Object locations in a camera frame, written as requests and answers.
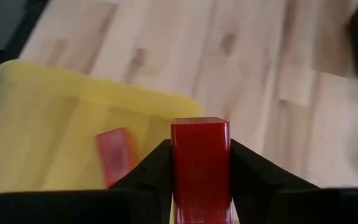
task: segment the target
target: light wood surface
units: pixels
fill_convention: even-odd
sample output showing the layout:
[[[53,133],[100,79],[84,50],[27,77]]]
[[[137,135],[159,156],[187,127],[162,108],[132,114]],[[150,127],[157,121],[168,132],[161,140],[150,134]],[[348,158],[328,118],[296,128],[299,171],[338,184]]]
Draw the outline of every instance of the light wood surface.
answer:
[[[51,0],[21,59],[193,97],[322,187],[358,186],[358,0]]]

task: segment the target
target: red rectangular block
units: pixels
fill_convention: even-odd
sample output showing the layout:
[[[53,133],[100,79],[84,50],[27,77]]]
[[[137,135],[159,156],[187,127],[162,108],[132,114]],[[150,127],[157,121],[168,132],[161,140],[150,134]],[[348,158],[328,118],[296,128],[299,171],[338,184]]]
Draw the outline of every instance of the red rectangular block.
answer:
[[[175,119],[171,138],[175,223],[232,223],[229,123]]]
[[[96,136],[106,187],[110,188],[137,165],[135,139],[126,128]]]

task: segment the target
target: wood grain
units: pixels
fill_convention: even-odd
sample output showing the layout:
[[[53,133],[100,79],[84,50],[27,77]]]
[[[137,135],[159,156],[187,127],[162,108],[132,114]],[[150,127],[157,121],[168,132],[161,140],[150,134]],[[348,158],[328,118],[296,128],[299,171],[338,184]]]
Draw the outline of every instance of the wood grain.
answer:
[[[191,96],[205,115],[231,122],[232,138],[290,172],[322,187],[356,186],[358,81],[346,24],[357,6],[53,0],[21,58]],[[149,131],[164,125],[150,124]],[[65,153],[56,167],[72,152]]]

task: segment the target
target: yellow container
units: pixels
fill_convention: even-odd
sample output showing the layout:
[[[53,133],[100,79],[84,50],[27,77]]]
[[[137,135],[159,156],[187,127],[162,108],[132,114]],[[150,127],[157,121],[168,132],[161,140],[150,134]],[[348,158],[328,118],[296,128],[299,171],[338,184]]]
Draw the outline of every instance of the yellow container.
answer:
[[[126,127],[139,158],[170,137],[198,104],[29,62],[0,65],[0,192],[101,189],[94,136]]]

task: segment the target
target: yellow plastic tray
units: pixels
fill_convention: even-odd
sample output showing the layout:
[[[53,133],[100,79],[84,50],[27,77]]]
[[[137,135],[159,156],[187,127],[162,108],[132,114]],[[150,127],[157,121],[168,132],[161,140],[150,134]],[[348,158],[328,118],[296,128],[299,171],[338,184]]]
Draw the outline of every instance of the yellow plastic tray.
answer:
[[[170,137],[198,104],[29,62],[0,65],[0,192],[101,189],[94,136],[127,127],[139,158]]]

